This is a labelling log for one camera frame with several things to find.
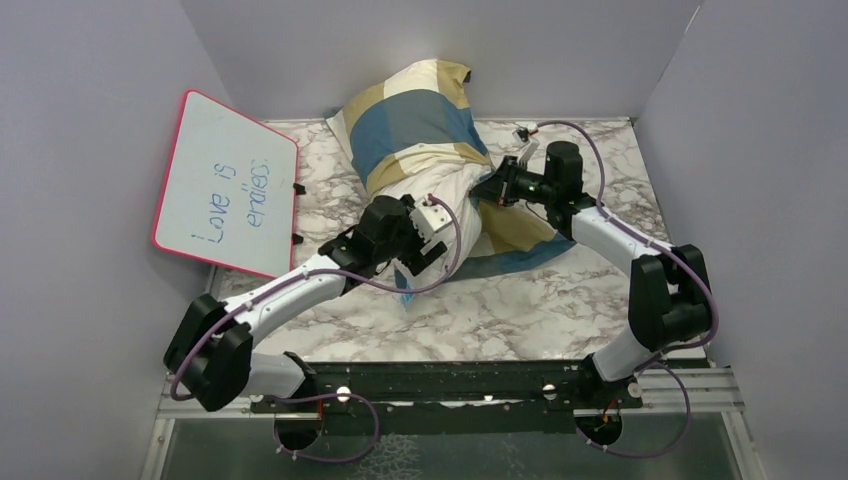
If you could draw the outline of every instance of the gray wall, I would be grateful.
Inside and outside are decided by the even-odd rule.
[[[0,6],[0,478],[135,478],[161,354],[206,268],[150,227],[188,87],[176,0]]]
[[[637,123],[776,479],[848,468],[848,3],[707,0]]]
[[[315,118],[416,60],[478,116],[641,112],[700,0],[182,0],[235,106]]]

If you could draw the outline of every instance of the patterned pillowcase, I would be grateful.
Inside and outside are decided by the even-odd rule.
[[[416,62],[366,89],[327,118],[369,198],[438,162],[494,168],[465,96],[470,74],[468,67],[458,63]],[[413,147],[421,144],[439,155],[416,155]],[[452,280],[531,269],[574,245],[525,211],[487,202],[480,202],[477,209],[482,234]]]

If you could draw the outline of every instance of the screw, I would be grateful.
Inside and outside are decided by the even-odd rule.
[[[547,384],[542,387],[542,391],[545,392],[545,400],[554,400],[556,399],[556,387],[553,384]]]

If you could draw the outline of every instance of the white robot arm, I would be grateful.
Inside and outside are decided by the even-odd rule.
[[[470,196],[505,207],[518,200],[543,204],[548,222],[562,235],[595,250],[630,277],[629,328],[580,365],[581,395],[607,398],[657,352],[710,328],[703,294],[657,247],[673,252],[705,283],[707,276],[697,248],[638,242],[613,225],[583,192],[582,173],[577,146],[554,142],[547,147],[543,175],[528,172],[526,161],[508,156]],[[210,295],[196,299],[164,358],[175,373],[175,386],[182,382],[208,411],[237,396],[292,397],[309,366],[292,353],[252,354],[254,346],[305,310],[367,281],[378,265],[398,259],[413,274],[423,270],[446,251],[444,244],[431,242],[451,223],[444,219],[452,214],[440,208],[415,203],[409,196],[377,197],[359,224],[288,274],[223,301]]]

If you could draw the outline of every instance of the glass surface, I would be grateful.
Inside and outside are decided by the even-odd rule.
[[[632,415],[624,419],[622,449],[661,448],[678,433],[680,415]],[[695,415],[686,440],[659,458],[613,457],[586,446],[577,435],[513,433],[384,436],[367,457],[325,465],[276,454],[270,420],[178,420],[163,478],[297,480],[474,479],[675,479],[740,478],[720,414]],[[360,437],[322,437],[309,452],[355,453]]]

